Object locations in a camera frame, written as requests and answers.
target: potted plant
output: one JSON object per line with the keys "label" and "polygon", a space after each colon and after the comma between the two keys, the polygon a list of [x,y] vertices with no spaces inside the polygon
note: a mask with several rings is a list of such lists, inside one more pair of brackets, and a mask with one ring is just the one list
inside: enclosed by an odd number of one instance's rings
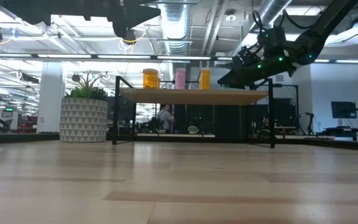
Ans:
{"label": "potted plant", "polygon": [[103,75],[92,80],[91,71],[86,79],[74,74],[76,87],[62,99],[60,140],[63,142],[104,142],[108,113],[108,94],[93,85]]}

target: green plant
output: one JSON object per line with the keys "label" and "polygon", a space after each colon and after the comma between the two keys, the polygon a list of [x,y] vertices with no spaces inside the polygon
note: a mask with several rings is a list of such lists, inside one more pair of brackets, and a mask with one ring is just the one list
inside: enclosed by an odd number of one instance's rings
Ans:
{"label": "green plant", "polygon": [[86,74],[86,79],[78,74],[73,75],[72,80],[74,82],[78,82],[80,87],[76,87],[74,90],[72,90],[69,95],[66,95],[66,98],[87,98],[107,101],[108,94],[102,88],[93,87],[96,81],[104,77],[104,75],[100,75],[99,77],[92,80],[90,78],[90,73],[91,71],[88,71]]}

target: wooden shelf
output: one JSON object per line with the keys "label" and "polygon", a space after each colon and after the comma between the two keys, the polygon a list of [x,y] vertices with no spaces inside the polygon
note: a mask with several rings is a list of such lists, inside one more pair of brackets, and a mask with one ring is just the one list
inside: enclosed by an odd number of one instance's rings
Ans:
{"label": "wooden shelf", "polygon": [[268,91],[250,90],[145,90],[121,88],[120,94],[136,103],[186,105],[250,105],[268,97]]}

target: ceiling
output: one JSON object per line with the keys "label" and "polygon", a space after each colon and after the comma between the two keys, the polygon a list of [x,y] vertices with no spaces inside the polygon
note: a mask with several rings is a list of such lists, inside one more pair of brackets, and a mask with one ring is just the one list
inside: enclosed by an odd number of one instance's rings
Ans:
{"label": "ceiling", "polygon": [[[214,0],[159,0],[151,7],[158,7],[162,3],[185,3],[190,8],[188,21],[188,35],[184,40],[188,44],[188,55],[200,55],[208,21],[218,19],[219,13],[212,16],[211,8]],[[258,10],[262,1],[255,0],[230,0],[227,9],[233,9],[236,19],[234,21],[222,20],[216,40],[213,44],[211,54],[219,56],[229,55],[240,44],[242,26],[246,15],[254,9]],[[299,24],[312,24],[318,18],[321,9],[324,9],[331,1],[327,0],[293,0],[287,7],[288,13],[293,16]],[[358,16],[358,5],[355,11],[344,19],[335,32],[326,42],[320,58],[358,58],[358,29],[349,30],[351,21]],[[26,21],[12,15],[0,8],[0,27],[3,34],[3,42],[0,44],[0,53],[26,53],[26,54],[134,54],[134,55],[166,55],[167,38],[163,34],[162,18],[156,17],[134,28],[138,41],[135,45],[126,45],[118,38],[112,28],[112,23],[105,17],[92,17],[86,21],[82,16],[52,15],[51,26],[44,23],[31,25]],[[287,31],[288,39],[296,39],[302,32],[294,28],[289,22],[283,24]],[[256,40],[256,35],[247,35],[247,45]],[[110,95],[114,94],[115,76],[125,76],[134,86],[142,86],[142,70],[145,68],[157,69],[163,80],[172,79],[171,63],[126,63],[126,62],[63,62],[68,91],[76,86],[71,80],[74,73],[85,73],[92,70],[94,76],[108,74],[109,76],[100,80],[98,85],[107,88]],[[26,73],[40,81],[42,73],[42,62],[35,60],[4,60],[0,58],[0,104],[6,101],[33,103],[37,109],[37,98],[39,97],[39,85],[24,83],[17,77],[19,72]]]}

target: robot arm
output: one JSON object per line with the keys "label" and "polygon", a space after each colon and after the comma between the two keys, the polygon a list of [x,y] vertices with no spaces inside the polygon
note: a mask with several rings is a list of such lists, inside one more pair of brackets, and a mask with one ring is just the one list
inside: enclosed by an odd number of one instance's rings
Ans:
{"label": "robot arm", "polygon": [[296,71],[294,64],[313,63],[330,33],[357,3],[358,0],[334,0],[317,22],[296,41],[287,41],[281,26],[265,30],[258,36],[258,44],[264,48],[264,59],[243,47],[239,55],[233,58],[233,69],[218,83],[238,88],[252,86],[257,80],[282,72],[288,72],[292,77]]}

